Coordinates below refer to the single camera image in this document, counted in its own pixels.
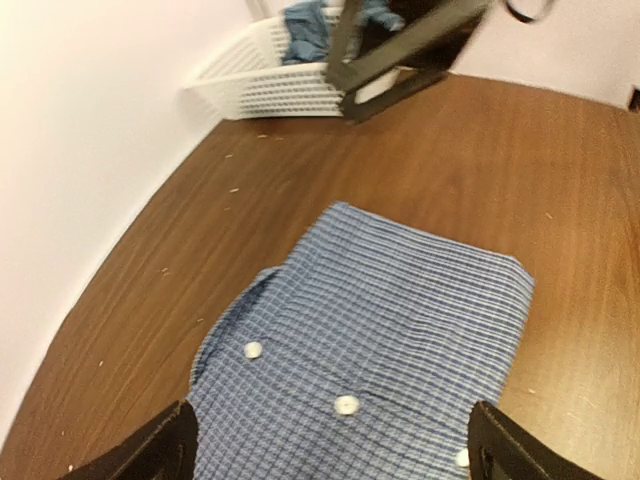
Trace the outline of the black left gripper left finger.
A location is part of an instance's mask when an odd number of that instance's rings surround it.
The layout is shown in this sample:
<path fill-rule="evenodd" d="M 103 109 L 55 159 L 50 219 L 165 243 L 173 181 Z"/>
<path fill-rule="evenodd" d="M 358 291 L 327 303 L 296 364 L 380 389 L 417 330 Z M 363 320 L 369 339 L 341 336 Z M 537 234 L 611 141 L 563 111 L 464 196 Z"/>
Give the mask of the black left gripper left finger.
<path fill-rule="evenodd" d="M 138 480 L 194 477 L 198 422 L 186 400 L 172 403 L 123 442 L 63 480 Z"/>

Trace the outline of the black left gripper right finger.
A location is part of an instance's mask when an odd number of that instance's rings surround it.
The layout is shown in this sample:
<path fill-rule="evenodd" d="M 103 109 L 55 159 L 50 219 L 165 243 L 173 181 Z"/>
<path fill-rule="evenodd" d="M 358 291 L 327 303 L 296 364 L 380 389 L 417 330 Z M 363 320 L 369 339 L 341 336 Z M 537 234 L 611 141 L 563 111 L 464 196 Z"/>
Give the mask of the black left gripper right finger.
<path fill-rule="evenodd" d="M 590 478 L 487 401 L 472 408 L 467 449 L 471 479 Z"/>

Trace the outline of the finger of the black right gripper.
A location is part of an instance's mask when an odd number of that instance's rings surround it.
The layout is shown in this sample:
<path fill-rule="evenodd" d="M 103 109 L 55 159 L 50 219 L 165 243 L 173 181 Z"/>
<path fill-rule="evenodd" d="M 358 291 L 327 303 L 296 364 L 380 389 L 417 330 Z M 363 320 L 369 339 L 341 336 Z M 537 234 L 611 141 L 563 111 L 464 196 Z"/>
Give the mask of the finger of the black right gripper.
<path fill-rule="evenodd" d="M 408 60 L 411 74 L 399 75 L 401 81 L 365 101 L 356 99 L 357 91 L 346 93 L 339 104 L 343 115 L 362 123 L 391 106 L 446 79 L 450 67 L 471 37 L 471 29 L 463 29 L 439 45 L 429 47 Z"/>
<path fill-rule="evenodd" d="M 480 18 L 490 6 L 488 1 L 446 1 L 413 24 L 403 28 L 391 40 L 348 63 L 344 57 L 356 27 L 362 3 L 346 1 L 339 22 L 333 29 L 327 57 L 326 80 L 336 89 L 351 92 L 388 72 L 463 25 Z"/>

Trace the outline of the blue grey cloth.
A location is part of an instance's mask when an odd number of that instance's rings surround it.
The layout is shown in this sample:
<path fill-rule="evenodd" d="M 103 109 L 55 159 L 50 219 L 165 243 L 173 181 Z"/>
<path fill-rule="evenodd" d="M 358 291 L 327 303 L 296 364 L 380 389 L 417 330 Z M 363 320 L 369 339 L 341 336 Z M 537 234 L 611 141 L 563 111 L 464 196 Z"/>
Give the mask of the blue grey cloth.
<path fill-rule="evenodd" d="M 331 37 L 323 11 L 326 6 L 325 1 L 305 1 L 283 10 L 290 35 L 289 46 L 281 58 L 284 66 L 325 61 Z M 391 11 L 388 1 L 364 1 L 356 18 L 358 26 L 373 23 L 390 32 L 399 31 L 405 25 L 404 19 Z"/>

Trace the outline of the blue checked shirt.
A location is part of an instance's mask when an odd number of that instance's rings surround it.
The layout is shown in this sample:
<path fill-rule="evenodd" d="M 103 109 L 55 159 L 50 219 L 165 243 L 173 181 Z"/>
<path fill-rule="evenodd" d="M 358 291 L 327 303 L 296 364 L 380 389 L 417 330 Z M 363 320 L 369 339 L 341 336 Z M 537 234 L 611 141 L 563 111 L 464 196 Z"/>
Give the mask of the blue checked shirt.
<path fill-rule="evenodd" d="M 466 478 L 534 286 L 513 257 L 332 205 L 203 342 L 195 477 Z"/>

